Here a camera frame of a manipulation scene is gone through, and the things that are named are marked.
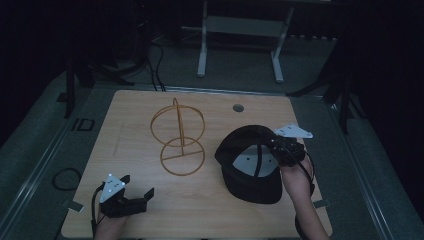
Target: white metal stand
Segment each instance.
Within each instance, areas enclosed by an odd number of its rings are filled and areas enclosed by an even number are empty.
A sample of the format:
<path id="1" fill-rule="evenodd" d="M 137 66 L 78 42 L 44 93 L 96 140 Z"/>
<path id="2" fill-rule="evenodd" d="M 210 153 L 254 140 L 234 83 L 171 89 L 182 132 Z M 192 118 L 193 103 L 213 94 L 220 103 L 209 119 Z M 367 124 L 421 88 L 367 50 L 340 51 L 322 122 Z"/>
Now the white metal stand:
<path id="1" fill-rule="evenodd" d="M 203 21 L 202 21 L 202 47 L 200 49 L 199 66 L 197 69 L 197 76 L 204 77 L 206 71 L 206 57 L 207 57 L 207 43 L 206 35 L 208 32 L 232 33 L 232 34 L 246 34 L 266 37 L 278 37 L 277 47 L 271 51 L 271 60 L 274 68 L 275 81 L 277 83 L 283 82 L 283 74 L 279 56 L 281 48 L 283 47 L 284 40 L 287 35 L 287 30 L 290 25 L 290 20 L 293 16 L 294 8 L 291 7 L 287 11 L 285 21 L 269 21 L 258 19 L 245 19 L 245 18 L 231 18 L 220 16 L 209 16 L 208 1 L 203 1 Z"/>

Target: wire frame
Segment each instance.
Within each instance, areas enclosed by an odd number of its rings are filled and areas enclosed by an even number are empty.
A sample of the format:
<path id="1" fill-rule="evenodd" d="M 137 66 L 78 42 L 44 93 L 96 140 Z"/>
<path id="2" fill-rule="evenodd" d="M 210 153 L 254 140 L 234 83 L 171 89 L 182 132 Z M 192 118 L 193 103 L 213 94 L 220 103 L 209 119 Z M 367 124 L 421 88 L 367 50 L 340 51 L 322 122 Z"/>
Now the wire frame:
<path id="1" fill-rule="evenodd" d="M 202 130 L 201 133 L 199 134 L 199 136 L 197 136 L 196 138 L 193 137 L 188 137 L 185 136 L 185 132 L 184 132 L 184 124 L 183 124 L 183 118 L 182 118 L 182 113 L 181 113 L 181 109 L 190 109 L 192 111 L 194 111 L 195 113 L 197 113 L 202 121 Z M 178 134 L 179 136 L 176 138 L 172 138 L 168 141 L 164 141 L 162 139 L 160 139 L 154 129 L 153 129 L 153 125 L 155 123 L 155 121 L 164 113 L 169 112 L 169 111 L 176 111 L 177 113 L 177 120 L 178 120 Z M 161 150 L 160 153 L 160 161 L 161 164 L 163 166 L 163 168 L 173 174 L 173 175 L 177 175 L 177 176 L 187 176 L 190 174 L 193 174 L 195 172 L 197 172 L 203 165 L 203 163 L 205 162 L 205 149 L 202 146 L 202 144 L 199 142 L 199 139 L 203 136 L 204 132 L 205 132 L 205 119 L 203 118 L 203 114 L 196 108 L 193 107 L 189 107 L 189 106 L 185 106 L 185 105 L 180 105 L 178 104 L 178 100 L 176 98 L 173 99 L 173 104 L 172 106 L 167 106 L 162 108 L 161 110 L 159 110 L 152 118 L 152 121 L 150 122 L 150 131 L 152 132 L 153 137 L 160 143 L 162 143 L 164 146 Z M 198 148 L 200 150 L 197 151 L 187 151 L 186 148 L 190 145 L 197 145 Z M 172 155 L 172 156 L 168 156 L 168 157 L 164 157 L 164 153 L 165 153 L 165 149 L 167 148 L 179 148 L 180 149 L 180 153 L 176 154 L 176 155 Z M 202 159 L 200 161 L 200 164 L 192 171 L 189 172 L 184 172 L 184 173 L 177 173 L 173 170 L 171 170 L 169 167 L 166 166 L 165 162 L 167 161 L 172 161 L 175 159 L 180 159 L 180 158 L 184 158 L 185 156 L 189 156 L 189 155 L 195 155 L 195 154 L 201 154 L 202 155 Z"/>

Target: robotic hand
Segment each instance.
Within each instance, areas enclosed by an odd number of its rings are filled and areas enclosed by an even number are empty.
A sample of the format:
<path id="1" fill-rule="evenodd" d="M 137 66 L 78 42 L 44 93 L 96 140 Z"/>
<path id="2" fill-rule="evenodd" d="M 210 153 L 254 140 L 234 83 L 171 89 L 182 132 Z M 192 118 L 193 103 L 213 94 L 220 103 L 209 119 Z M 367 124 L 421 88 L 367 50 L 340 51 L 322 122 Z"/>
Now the robotic hand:
<path id="1" fill-rule="evenodd" d="M 272 155 L 278 161 L 280 166 L 293 167 L 305 159 L 305 146 L 296 141 L 296 138 L 288 138 L 275 135 L 271 139 Z"/>
<path id="2" fill-rule="evenodd" d="M 109 218 L 120 218 L 141 212 L 146 212 L 147 202 L 154 196 L 154 188 L 150 189 L 143 198 L 127 199 L 124 197 L 125 185 L 130 182 L 130 176 L 126 175 L 120 180 L 109 174 L 106 182 L 100 185 L 91 201 L 93 236 L 96 233 L 98 222 L 95 216 L 95 200 L 98 192 L 103 191 L 100 197 L 100 212 Z"/>

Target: table leg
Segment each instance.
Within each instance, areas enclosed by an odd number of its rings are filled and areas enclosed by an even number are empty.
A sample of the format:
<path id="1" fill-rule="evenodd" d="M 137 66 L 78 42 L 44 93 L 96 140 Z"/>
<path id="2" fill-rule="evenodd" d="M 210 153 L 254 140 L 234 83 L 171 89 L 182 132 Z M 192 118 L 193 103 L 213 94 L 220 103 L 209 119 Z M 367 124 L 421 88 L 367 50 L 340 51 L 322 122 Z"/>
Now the table leg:
<path id="1" fill-rule="evenodd" d="M 280 56 L 281 48 L 283 47 L 284 40 L 286 39 L 286 36 L 287 36 L 287 30 L 289 29 L 290 21 L 293 16 L 293 11 L 294 11 L 293 7 L 289 8 L 289 10 L 287 11 L 286 20 L 281 28 L 281 34 L 278 40 L 277 48 L 271 51 L 271 61 L 272 61 L 272 66 L 274 68 L 275 81 L 277 83 L 282 83 L 284 81 L 283 74 L 281 71 L 280 60 L 278 59 L 278 57 Z"/>
<path id="2" fill-rule="evenodd" d="M 199 57 L 199 66 L 197 68 L 197 76 L 198 77 L 204 77 L 206 72 L 206 57 L 208 48 L 206 45 L 206 33 L 207 33 L 207 18 L 208 18 L 208 12 L 207 12 L 207 0 L 203 1 L 203 20 L 202 20 L 202 47 L 200 49 L 200 57 Z"/>

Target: metal bar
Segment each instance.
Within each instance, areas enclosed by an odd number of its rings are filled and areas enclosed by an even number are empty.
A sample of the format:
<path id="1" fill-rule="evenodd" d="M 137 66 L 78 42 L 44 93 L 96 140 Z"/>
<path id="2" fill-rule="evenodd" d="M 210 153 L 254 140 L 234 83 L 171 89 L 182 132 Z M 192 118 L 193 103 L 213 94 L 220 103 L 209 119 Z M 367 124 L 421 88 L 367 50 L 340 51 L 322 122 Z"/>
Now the metal bar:
<path id="1" fill-rule="evenodd" d="M 334 112 L 331 112 L 330 109 L 329 111 L 331 120 L 333 121 L 335 126 L 337 126 L 338 120 L 336 119 L 336 114 L 334 114 Z M 350 159 L 352 160 L 353 170 L 355 172 L 355 177 L 358 182 L 359 189 L 362 193 L 362 196 L 364 197 L 364 202 L 368 207 L 368 211 L 370 212 L 371 218 L 374 221 L 374 225 L 378 234 L 380 235 L 380 238 L 383 240 L 394 240 L 393 234 L 387 224 L 386 218 L 381 210 L 380 204 L 378 203 L 378 200 L 374 195 L 371 185 L 368 182 L 368 179 L 364 173 L 362 165 L 359 161 L 359 157 L 358 155 L 356 155 L 355 148 L 353 147 L 352 142 L 345 134 L 340 131 L 340 129 L 337 132 L 347 147 Z"/>

